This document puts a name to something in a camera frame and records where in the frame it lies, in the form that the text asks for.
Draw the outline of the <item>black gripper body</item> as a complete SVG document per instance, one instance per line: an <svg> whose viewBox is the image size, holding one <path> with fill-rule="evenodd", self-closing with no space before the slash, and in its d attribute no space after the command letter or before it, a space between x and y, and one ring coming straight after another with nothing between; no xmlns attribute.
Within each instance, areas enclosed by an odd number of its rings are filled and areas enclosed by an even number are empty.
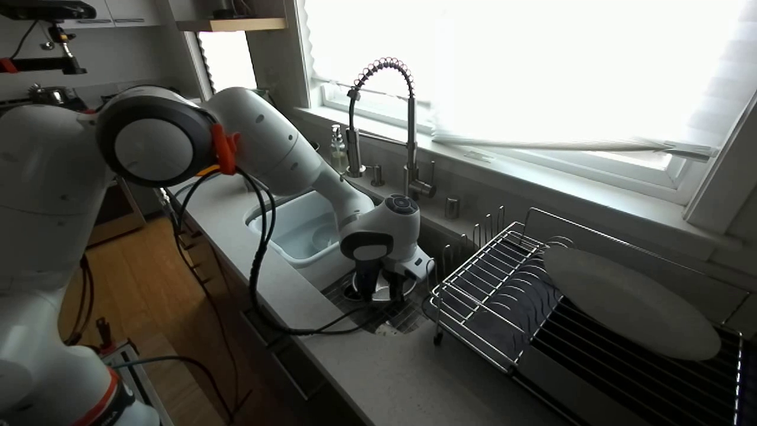
<svg viewBox="0 0 757 426"><path fill-rule="evenodd" d="M377 281L387 285L387 301L392 305L405 304L405 285L408 281L402 272L390 272L380 260L360 260L353 279L353 288L362 304L370 304L377 288Z"/></svg>

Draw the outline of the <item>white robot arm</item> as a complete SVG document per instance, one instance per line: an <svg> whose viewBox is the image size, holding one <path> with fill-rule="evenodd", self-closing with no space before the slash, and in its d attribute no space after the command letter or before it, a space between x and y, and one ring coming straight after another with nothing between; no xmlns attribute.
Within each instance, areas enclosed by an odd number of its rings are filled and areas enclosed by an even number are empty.
<svg viewBox="0 0 757 426"><path fill-rule="evenodd" d="M399 301L433 269L413 199L370 201L248 87L191 101L147 85L97 112L15 104L0 117L2 426L157 426L157 411L116 366L62 339L58 313L116 183L157 192L217 173L274 197L314 192L328 201L362 297L387 285Z"/></svg>

